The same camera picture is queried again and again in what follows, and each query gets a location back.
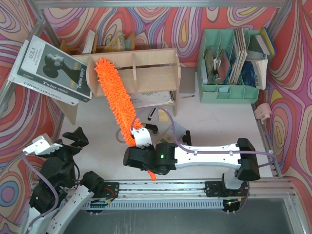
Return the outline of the orange chenille duster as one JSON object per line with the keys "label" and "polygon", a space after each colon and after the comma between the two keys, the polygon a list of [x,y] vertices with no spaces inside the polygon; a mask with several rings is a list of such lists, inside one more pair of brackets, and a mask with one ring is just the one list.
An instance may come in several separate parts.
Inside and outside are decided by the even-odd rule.
{"label": "orange chenille duster", "polygon": [[131,135],[131,128],[142,128],[139,119],[135,119],[136,111],[131,102],[115,65],[105,58],[96,62],[95,71],[104,95],[107,97],[124,141],[130,147],[135,147],[135,139]]}

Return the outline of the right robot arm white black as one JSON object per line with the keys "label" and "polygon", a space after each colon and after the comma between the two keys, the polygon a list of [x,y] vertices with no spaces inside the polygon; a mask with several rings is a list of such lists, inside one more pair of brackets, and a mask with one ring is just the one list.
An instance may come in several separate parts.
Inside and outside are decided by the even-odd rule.
{"label": "right robot arm white black", "polygon": [[260,179],[255,148],[246,138],[214,147],[178,146],[166,142],[146,148],[129,147],[125,151],[123,164],[157,175],[166,175],[185,167],[223,167],[228,169],[223,174],[223,184],[230,190],[239,189],[244,181]]}

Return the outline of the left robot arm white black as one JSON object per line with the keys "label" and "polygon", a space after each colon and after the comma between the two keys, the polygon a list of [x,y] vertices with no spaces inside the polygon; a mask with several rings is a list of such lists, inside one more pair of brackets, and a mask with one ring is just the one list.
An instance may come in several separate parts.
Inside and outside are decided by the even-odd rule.
{"label": "left robot arm white black", "polygon": [[81,127],[66,132],[64,138],[52,142],[47,134],[33,139],[22,150],[22,158],[39,177],[30,201],[23,234],[62,234],[87,200],[99,195],[104,180],[93,171],[85,173],[81,181],[75,174],[74,156],[89,144]]}

